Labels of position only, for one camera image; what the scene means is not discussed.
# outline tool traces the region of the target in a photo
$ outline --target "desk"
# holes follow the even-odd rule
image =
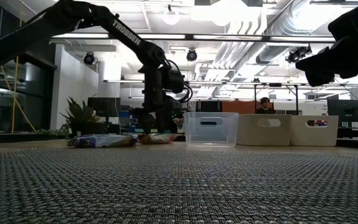
[[[338,128],[337,138],[358,138],[358,128]]]

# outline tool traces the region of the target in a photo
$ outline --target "floor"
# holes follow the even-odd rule
[[[358,223],[358,150],[0,144],[0,223]]]

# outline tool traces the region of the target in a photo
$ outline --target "plastic storage bin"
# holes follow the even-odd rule
[[[238,113],[185,113],[185,136],[191,146],[235,146]]]
[[[335,146],[338,116],[293,116],[291,119],[292,146]],[[308,121],[324,121],[325,126],[310,126]]]
[[[289,146],[290,124],[291,115],[240,115],[237,144],[244,146]]]

